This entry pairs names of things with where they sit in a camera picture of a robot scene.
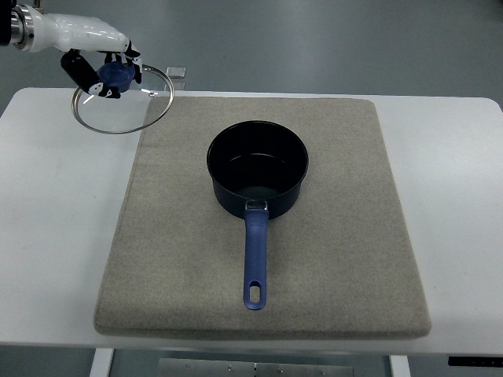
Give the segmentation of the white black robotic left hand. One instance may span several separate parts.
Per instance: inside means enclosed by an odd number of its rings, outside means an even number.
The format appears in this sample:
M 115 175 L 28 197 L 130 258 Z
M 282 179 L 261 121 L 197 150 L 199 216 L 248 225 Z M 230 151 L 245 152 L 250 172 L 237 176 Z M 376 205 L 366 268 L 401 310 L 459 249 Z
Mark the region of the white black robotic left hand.
M 122 32 L 96 17 L 59 13 L 41 13 L 29 5 L 17 4 L 14 11 L 19 21 L 18 50 L 39 52 L 53 47 L 63 53 L 61 67 L 82 91 L 104 98 L 118 99 L 117 89 L 111 88 L 98 78 L 97 71 L 81 55 L 99 52 L 105 55 L 105 63 L 118 61 L 134 67 L 134 80 L 141 83 L 141 54 L 132 41 Z

